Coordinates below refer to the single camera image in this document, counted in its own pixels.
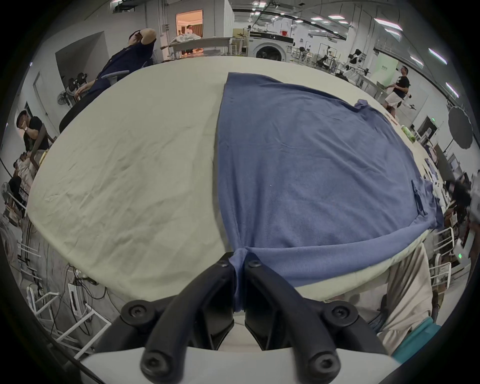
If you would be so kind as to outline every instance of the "light fixture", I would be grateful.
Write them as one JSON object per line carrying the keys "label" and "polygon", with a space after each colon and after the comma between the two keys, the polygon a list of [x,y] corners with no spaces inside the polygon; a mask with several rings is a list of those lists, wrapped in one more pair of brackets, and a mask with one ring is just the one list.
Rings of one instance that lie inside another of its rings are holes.
{"label": "light fixture", "polygon": [[442,56],[440,56],[437,52],[435,52],[433,49],[428,48],[430,53],[434,55],[438,60],[440,60],[443,64],[447,64],[447,60],[445,60]]}
{"label": "light fixture", "polygon": [[400,31],[403,31],[402,27],[399,26],[398,24],[395,24],[395,23],[391,23],[387,20],[382,20],[382,19],[374,19],[377,23],[381,24],[381,25],[386,25],[387,27],[390,27],[390,28],[395,28],[395,29],[398,29]]}
{"label": "light fixture", "polygon": [[451,86],[449,83],[445,83],[445,84],[447,84],[447,87],[450,88],[450,91],[452,91],[453,94],[454,94],[456,97],[458,97],[458,93],[455,91],[455,89],[453,89],[452,86]]}
{"label": "light fixture", "polygon": [[418,64],[420,64],[420,65],[423,67],[423,63],[422,63],[420,60],[414,58],[413,56],[410,56],[410,58],[411,58],[413,61],[416,61]]}
{"label": "light fixture", "polygon": [[393,34],[393,35],[395,35],[395,36],[401,36],[400,33],[396,32],[396,31],[392,31],[391,29],[386,29],[386,28],[385,28],[385,31],[387,31],[388,33],[391,33],[391,34]]}

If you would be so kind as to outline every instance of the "black shirt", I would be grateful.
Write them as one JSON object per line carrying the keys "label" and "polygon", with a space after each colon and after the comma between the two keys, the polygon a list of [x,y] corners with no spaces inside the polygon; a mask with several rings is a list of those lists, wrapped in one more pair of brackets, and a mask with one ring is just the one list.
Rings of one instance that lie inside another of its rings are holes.
{"label": "black shirt", "polygon": [[[40,129],[42,128],[42,125],[43,125],[42,120],[40,120],[37,116],[33,116],[30,119],[30,124],[28,125],[28,128],[34,129],[38,131],[38,133],[40,133]],[[35,145],[35,141],[36,140],[28,136],[27,132],[24,133],[24,143],[25,143],[25,149],[27,152],[33,149],[33,146]],[[42,142],[40,143],[40,147],[38,147],[38,149],[43,149],[43,150],[48,149],[47,135],[45,135],[45,137],[43,138]]]}
{"label": "black shirt", "polygon": [[156,39],[150,44],[145,45],[139,42],[135,45],[122,49],[120,52],[117,52],[106,63],[105,67],[103,67],[102,71],[96,77],[95,83],[88,92],[93,93],[98,90],[105,91],[108,87],[110,87],[110,81],[108,79],[101,78],[103,75],[126,70],[129,70],[130,73],[132,73],[137,69],[140,69],[145,62],[152,57],[153,46],[155,42]]}
{"label": "black shirt", "polygon": [[[396,85],[402,88],[408,88],[410,87],[410,82],[408,81],[408,77],[406,76],[400,76],[398,80],[396,81]],[[393,91],[399,95],[402,99],[405,97],[405,92],[400,91],[399,89],[394,88]]]}

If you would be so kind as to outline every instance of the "white table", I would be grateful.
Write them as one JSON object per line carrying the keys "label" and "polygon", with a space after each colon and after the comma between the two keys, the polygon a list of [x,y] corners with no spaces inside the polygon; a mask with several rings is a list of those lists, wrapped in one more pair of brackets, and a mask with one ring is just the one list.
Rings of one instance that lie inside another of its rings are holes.
{"label": "white table", "polygon": [[[291,63],[203,57],[136,71],[70,123],[32,186],[29,217],[68,262],[122,294],[156,300],[179,293],[229,250],[214,151],[228,72],[268,75],[352,105],[366,99],[388,115],[348,82]],[[391,116],[389,121],[424,174],[425,150]],[[346,276],[341,287],[353,289],[371,276]],[[326,298],[339,292],[337,283],[328,282]]]}

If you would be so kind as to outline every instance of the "blue cloth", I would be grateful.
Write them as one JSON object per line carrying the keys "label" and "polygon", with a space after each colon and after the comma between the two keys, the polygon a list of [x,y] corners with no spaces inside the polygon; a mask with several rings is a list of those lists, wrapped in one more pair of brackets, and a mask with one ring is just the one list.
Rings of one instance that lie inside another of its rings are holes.
{"label": "blue cloth", "polygon": [[433,167],[433,165],[430,163],[430,160],[429,160],[429,159],[425,159],[425,163],[427,163],[428,168],[430,169],[430,172],[432,173],[432,175],[434,175],[434,176],[436,177],[436,179],[438,180],[437,171],[435,170],[435,168]]}
{"label": "blue cloth", "polygon": [[380,112],[255,74],[225,85],[218,198],[238,273],[253,252],[293,286],[377,264],[442,221]]}
{"label": "blue cloth", "polygon": [[103,75],[126,70],[129,70],[130,73],[132,73],[142,68],[145,62],[152,57],[155,42],[156,40],[152,41],[150,44],[142,44],[139,42],[135,45],[124,48],[113,55],[97,75],[95,83],[88,93],[93,93],[98,90],[105,91],[110,87],[110,81],[108,79],[102,79]]}
{"label": "blue cloth", "polygon": [[432,337],[440,330],[440,326],[433,322],[431,317],[427,317],[423,322],[415,328],[398,346],[392,357],[400,364],[403,364],[420,349],[427,344]]}

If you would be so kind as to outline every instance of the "beige pants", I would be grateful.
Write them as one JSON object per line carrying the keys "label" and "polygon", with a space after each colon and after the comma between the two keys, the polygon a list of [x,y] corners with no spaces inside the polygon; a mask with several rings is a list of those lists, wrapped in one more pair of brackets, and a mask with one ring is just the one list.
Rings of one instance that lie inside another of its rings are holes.
{"label": "beige pants", "polygon": [[427,253],[421,243],[390,267],[387,288],[388,317],[377,334],[391,355],[408,333],[432,314],[432,285]]}

